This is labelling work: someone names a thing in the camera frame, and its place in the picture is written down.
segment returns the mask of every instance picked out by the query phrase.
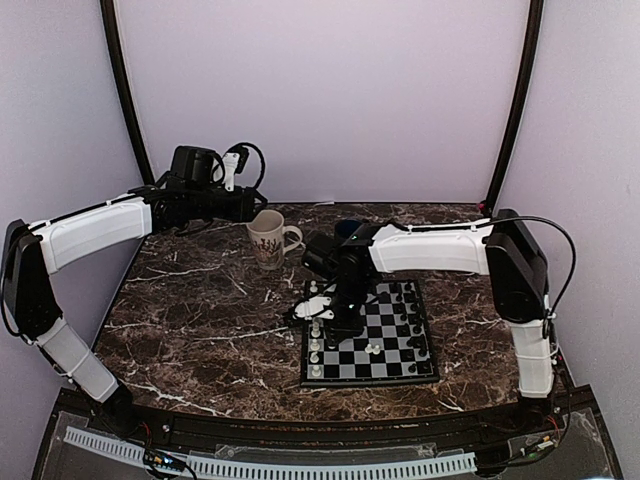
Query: marble table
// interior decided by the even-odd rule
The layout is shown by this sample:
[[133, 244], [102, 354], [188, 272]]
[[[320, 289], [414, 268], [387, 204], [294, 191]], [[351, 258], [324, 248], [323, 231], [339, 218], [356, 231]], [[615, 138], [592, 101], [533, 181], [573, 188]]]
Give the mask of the marble table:
[[[404, 224], [480, 218], [464, 204], [276, 205], [304, 234], [341, 218]], [[511, 336], [493, 308], [488, 277], [402, 272], [419, 281], [442, 380], [401, 387], [305, 389], [297, 329], [283, 313], [315, 278], [302, 249], [261, 271], [243, 225], [223, 221], [188, 237], [142, 246], [114, 301], [97, 355], [142, 405], [245, 419], [343, 421], [410, 418], [516, 401]]]

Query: white mug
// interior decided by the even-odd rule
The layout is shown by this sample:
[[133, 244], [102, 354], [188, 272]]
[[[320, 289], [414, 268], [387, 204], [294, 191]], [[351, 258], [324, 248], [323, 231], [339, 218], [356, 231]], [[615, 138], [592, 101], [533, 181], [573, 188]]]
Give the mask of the white mug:
[[[253, 222], [247, 224], [253, 254], [263, 270], [276, 270], [284, 263], [284, 254], [299, 247], [302, 232], [298, 227], [284, 225], [284, 217], [275, 210], [262, 210]], [[284, 246], [286, 233], [295, 234], [298, 239]]]

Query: purple wall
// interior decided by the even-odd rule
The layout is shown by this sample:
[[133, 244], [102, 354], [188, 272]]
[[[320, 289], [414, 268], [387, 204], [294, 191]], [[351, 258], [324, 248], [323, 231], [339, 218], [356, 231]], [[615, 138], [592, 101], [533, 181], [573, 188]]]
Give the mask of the purple wall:
[[[562, 348], [577, 382], [595, 390], [625, 477], [640, 478], [640, 4], [547, 2], [538, 52], [500, 203], [575, 237]], [[557, 291], [568, 249], [536, 232]]]
[[[99, 2], [0, 3], [0, 240], [16, 218], [67, 213], [139, 184], [102, 33]], [[131, 258], [122, 245], [54, 278], [90, 341]], [[0, 327], [0, 478], [31, 478], [61, 385], [33, 347]]]
[[118, 2], [156, 172], [250, 140], [273, 201], [453, 202], [489, 185], [528, 3]]

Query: chess board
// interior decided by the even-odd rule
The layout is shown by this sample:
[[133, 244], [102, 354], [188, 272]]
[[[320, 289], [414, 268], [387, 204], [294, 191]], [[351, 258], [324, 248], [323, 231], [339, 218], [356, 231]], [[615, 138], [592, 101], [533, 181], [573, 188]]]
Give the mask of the chess board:
[[[333, 350], [324, 341], [322, 319], [313, 320], [321, 332], [317, 339], [312, 337], [312, 322], [303, 325], [301, 386], [371, 387], [440, 380], [417, 282], [379, 283], [360, 313], [365, 317], [362, 335]], [[314, 340], [317, 351], [310, 348]], [[378, 354], [368, 353], [376, 346]]]

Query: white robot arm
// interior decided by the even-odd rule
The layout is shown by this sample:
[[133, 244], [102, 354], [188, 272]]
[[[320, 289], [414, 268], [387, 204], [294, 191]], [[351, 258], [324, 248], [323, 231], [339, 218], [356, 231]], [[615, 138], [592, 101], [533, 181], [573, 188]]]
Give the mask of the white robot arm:
[[[29, 225], [16, 220], [7, 228], [0, 277], [7, 330], [37, 346], [122, 434], [137, 427], [132, 395], [67, 323], [49, 277], [111, 245], [185, 229], [190, 220], [251, 221], [266, 199], [257, 191], [259, 182], [253, 188], [234, 185], [234, 174], [249, 155], [244, 145], [253, 147], [236, 145], [224, 157], [213, 150], [178, 147], [171, 170], [156, 185], [53, 220]], [[264, 157], [257, 151], [264, 172]]]
[[362, 333], [360, 306], [380, 273], [455, 270], [490, 275], [494, 304], [509, 325], [520, 371], [521, 397], [546, 399], [553, 389], [547, 335], [547, 261], [517, 214], [450, 225], [363, 224], [345, 239], [312, 234], [303, 264], [335, 288], [300, 302], [294, 318], [324, 319], [325, 340], [336, 346]]

